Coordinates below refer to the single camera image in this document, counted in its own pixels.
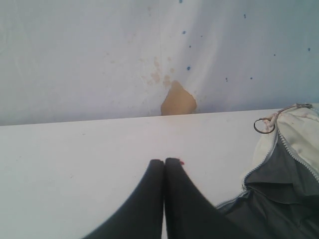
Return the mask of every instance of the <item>white surface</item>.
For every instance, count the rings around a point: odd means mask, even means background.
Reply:
[[[318,102],[318,12],[318,0],[1,0],[0,125],[160,115],[165,75],[201,113]]]
[[[234,197],[260,138],[252,123],[273,112],[2,126],[0,238],[81,238],[121,206],[153,158],[182,159],[213,204]]]

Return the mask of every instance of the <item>metal zipper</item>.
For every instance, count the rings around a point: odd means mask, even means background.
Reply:
[[[279,132],[279,136],[280,136],[280,139],[281,141],[283,142],[284,146],[285,146],[285,149],[286,151],[288,152],[288,154],[295,160],[297,161],[298,163],[300,163],[301,165],[303,165],[304,167],[306,167],[306,169],[315,177],[315,179],[319,182],[319,174],[312,169],[312,167],[307,163],[305,162],[301,157],[299,157],[299,155],[295,152],[295,150],[293,148],[291,148],[289,146],[289,143],[288,141],[285,139],[285,137]]]
[[[274,151],[274,149],[275,149],[275,145],[276,145],[276,143],[277,143],[277,140],[278,140],[278,134],[277,134],[277,132],[276,132],[276,133],[274,134],[273,139],[272,139],[272,142],[273,142],[273,143],[272,143],[272,146],[271,146],[270,149],[268,150],[268,152],[267,152],[265,158],[263,159],[263,161],[262,161],[260,164],[258,164],[257,167],[255,167],[255,168],[252,169],[249,173],[247,173],[246,176],[244,177],[243,182],[242,182],[243,191],[241,191],[236,197],[233,197],[233,198],[230,199],[230,200],[227,200],[227,201],[224,201],[224,202],[222,202],[222,203],[217,204],[217,206],[216,206],[217,209],[222,208],[222,207],[224,207],[224,206],[227,205],[227,204],[233,203],[237,198],[239,198],[239,197],[243,196],[245,193],[247,193],[247,187],[246,187],[246,184],[245,184],[246,179],[247,179],[253,172],[255,172],[257,169],[259,169],[266,161],[268,161],[268,159],[270,158],[270,156],[272,155],[272,153],[273,153],[273,151]]]

